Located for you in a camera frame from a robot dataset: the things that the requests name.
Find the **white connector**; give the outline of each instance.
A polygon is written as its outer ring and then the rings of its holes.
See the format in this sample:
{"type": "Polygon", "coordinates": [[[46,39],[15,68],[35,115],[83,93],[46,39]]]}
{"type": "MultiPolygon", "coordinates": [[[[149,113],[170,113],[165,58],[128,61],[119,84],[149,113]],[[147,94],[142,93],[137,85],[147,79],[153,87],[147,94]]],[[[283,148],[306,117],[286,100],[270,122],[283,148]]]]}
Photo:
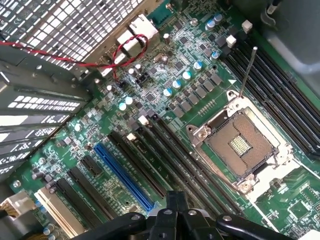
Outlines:
{"type": "Polygon", "coordinates": [[[36,209],[35,203],[25,191],[20,191],[17,194],[8,197],[0,204],[0,206],[2,209],[6,210],[8,214],[13,213],[15,217],[36,209]]]}
{"type": "Polygon", "coordinates": [[[74,238],[85,231],[82,224],[76,219],[56,194],[50,194],[49,191],[43,187],[40,188],[34,196],[59,224],[69,238],[74,238]]]}
{"type": "Polygon", "coordinates": [[[253,28],[253,25],[252,23],[249,21],[249,20],[245,20],[243,23],[242,23],[242,28],[243,28],[243,31],[248,34],[251,29],[253,28]]]}

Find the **chip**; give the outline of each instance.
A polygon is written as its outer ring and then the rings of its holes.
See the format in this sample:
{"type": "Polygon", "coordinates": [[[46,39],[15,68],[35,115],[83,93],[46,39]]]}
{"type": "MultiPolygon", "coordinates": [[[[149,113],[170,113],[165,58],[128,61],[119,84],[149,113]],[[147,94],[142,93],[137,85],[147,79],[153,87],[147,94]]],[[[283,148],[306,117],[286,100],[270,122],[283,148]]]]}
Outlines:
{"type": "Polygon", "coordinates": [[[178,61],[178,62],[175,64],[175,68],[176,68],[177,70],[181,70],[183,67],[184,67],[184,65],[183,65],[180,61],[178,61]]]}
{"type": "Polygon", "coordinates": [[[186,42],[188,42],[188,39],[185,36],[183,36],[182,38],[180,38],[180,42],[182,44],[185,44],[186,42]]]}

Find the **capacitor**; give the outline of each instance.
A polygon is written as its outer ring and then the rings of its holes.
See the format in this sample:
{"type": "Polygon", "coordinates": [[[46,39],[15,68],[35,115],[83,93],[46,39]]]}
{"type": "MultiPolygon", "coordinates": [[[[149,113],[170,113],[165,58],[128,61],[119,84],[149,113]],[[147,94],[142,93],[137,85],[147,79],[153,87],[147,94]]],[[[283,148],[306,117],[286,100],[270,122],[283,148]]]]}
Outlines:
{"type": "Polygon", "coordinates": [[[173,87],[174,89],[179,89],[179,88],[181,88],[181,81],[180,81],[180,80],[174,80],[174,81],[172,82],[172,87],[173,87]]]}
{"type": "Polygon", "coordinates": [[[128,73],[134,78],[137,76],[137,72],[133,68],[130,68],[128,70],[128,73]]]}
{"type": "Polygon", "coordinates": [[[165,44],[170,44],[171,39],[170,39],[169,33],[163,34],[163,41],[164,41],[165,44]]]}
{"type": "Polygon", "coordinates": [[[163,63],[163,64],[168,64],[168,62],[169,62],[169,58],[168,58],[168,56],[167,55],[163,55],[162,56],[162,58],[161,58],[161,62],[163,63]]]}
{"type": "Polygon", "coordinates": [[[209,20],[209,21],[206,23],[206,25],[205,25],[205,30],[207,30],[207,31],[213,31],[214,28],[215,28],[215,26],[216,26],[216,22],[215,22],[213,19],[211,19],[211,20],[209,20]]]}
{"type": "Polygon", "coordinates": [[[222,14],[220,12],[217,12],[213,17],[215,24],[220,24],[223,19],[224,19],[224,17],[222,16],[222,14]]]}
{"type": "Polygon", "coordinates": [[[142,66],[141,66],[141,64],[136,64],[135,66],[134,66],[134,68],[136,69],[136,71],[138,72],[138,73],[142,73],[142,66]]]}
{"type": "Polygon", "coordinates": [[[126,109],[127,109],[127,104],[125,104],[124,102],[120,102],[119,103],[119,110],[125,111],[126,109]]]}
{"type": "Polygon", "coordinates": [[[196,27],[199,24],[198,19],[196,18],[191,18],[190,20],[190,25],[196,27]]]}
{"type": "Polygon", "coordinates": [[[185,71],[184,73],[182,73],[182,77],[184,80],[188,81],[191,79],[191,73],[189,71],[185,71]]]}
{"type": "Polygon", "coordinates": [[[219,56],[220,56],[219,52],[214,51],[214,52],[211,54],[210,60],[211,60],[211,61],[217,60],[217,59],[219,58],[219,56]]]}
{"type": "Polygon", "coordinates": [[[59,232],[54,231],[48,236],[48,240],[57,240],[58,237],[59,237],[59,232]]]}
{"type": "Polygon", "coordinates": [[[31,175],[31,178],[33,180],[37,180],[37,179],[42,179],[45,176],[45,173],[40,171],[40,172],[36,172],[34,174],[31,175]]]}
{"type": "Polygon", "coordinates": [[[52,188],[49,189],[49,193],[50,194],[55,194],[57,190],[58,189],[55,186],[53,186],[52,188]]]}
{"type": "Polygon", "coordinates": [[[130,105],[132,105],[134,103],[134,99],[132,97],[130,97],[130,96],[125,97],[124,101],[125,101],[125,104],[127,106],[130,106],[130,105]]]}
{"type": "Polygon", "coordinates": [[[163,95],[165,95],[166,97],[171,97],[172,89],[170,87],[166,88],[165,90],[163,90],[163,95]]]}
{"type": "Polygon", "coordinates": [[[48,236],[50,235],[53,231],[55,230],[55,225],[52,223],[49,223],[44,229],[43,229],[43,234],[48,236]]]}
{"type": "Polygon", "coordinates": [[[45,185],[45,189],[49,190],[49,189],[52,188],[55,184],[56,184],[56,181],[55,181],[55,180],[51,180],[50,182],[48,182],[48,183],[45,185]]]}
{"type": "Polygon", "coordinates": [[[202,69],[202,62],[201,61],[196,61],[194,64],[193,64],[193,69],[197,72],[201,71],[202,69]]]}

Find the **cable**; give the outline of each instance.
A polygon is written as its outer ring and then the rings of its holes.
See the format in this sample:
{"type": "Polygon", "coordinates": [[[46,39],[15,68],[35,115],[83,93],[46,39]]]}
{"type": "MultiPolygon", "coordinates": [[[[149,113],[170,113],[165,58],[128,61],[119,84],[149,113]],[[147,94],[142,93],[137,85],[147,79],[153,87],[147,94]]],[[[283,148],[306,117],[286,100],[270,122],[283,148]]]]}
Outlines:
{"type": "Polygon", "coordinates": [[[77,61],[71,57],[61,57],[57,54],[52,54],[52,53],[48,53],[46,51],[38,50],[38,49],[35,49],[32,47],[26,46],[23,43],[8,42],[5,40],[5,38],[2,36],[1,33],[0,33],[0,37],[3,38],[3,40],[4,40],[4,41],[0,42],[0,45],[10,46],[12,48],[20,49],[20,50],[26,50],[30,53],[39,54],[39,55],[42,55],[45,57],[50,57],[50,58],[53,58],[53,59],[56,59],[56,60],[59,60],[59,61],[65,62],[65,63],[69,63],[69,64],[77,64],[80,67],[113,69],[113,76],[115,77],[116,80],[117,80],[116,68],[126,67],[126,66],[130,65],[131,63],[135,62],[137,59],[141,58],[144,55],[144,53],[147,51],[148,46],[149,46],[148,38],[145,35],[136,34],[118,46],[118,48],[116,49],[116,51],[112,55],[112,64],[108,65],[108,64],[97,64],[97,63],[87,63],[87,62],[83,62],[83,61],[77,61]],[[142,51],[137,56],[130,58],[126,62],[115,64],[115,60],[116,60],[118,52],[122,49],[122,47],[125,44],[129,43],[130,41],[132,41],[134,39],[144,39],[144,47],[143,47],[142,51]]]}

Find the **white pcie slot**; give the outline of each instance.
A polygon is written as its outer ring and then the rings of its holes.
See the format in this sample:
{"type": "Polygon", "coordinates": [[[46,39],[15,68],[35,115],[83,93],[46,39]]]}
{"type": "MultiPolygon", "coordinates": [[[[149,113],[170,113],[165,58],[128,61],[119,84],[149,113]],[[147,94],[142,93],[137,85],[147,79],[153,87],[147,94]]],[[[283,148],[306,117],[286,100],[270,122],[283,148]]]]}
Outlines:
{"type": "Polygon", "coordinates": [[[74,238],[85,231],[82,224],[56,194],[50,194],[49,191],[43,187],[40,188],[34,196],[60,225],[69,238],[74,238]]]}

